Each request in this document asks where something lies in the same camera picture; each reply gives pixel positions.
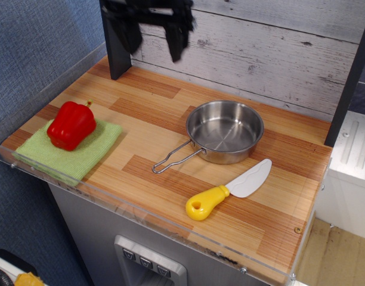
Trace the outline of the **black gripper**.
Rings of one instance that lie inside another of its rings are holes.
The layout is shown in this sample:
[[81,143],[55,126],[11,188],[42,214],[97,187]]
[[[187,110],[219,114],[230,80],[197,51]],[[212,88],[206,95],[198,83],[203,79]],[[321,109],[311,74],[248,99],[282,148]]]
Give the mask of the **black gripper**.
[[116,20],[118,37],[124,49],[133,54],[142,43],[141,24],[165,26],[165,36],[173,63],[188,47],[194,29],[193,1],[106,1],[102,12]]

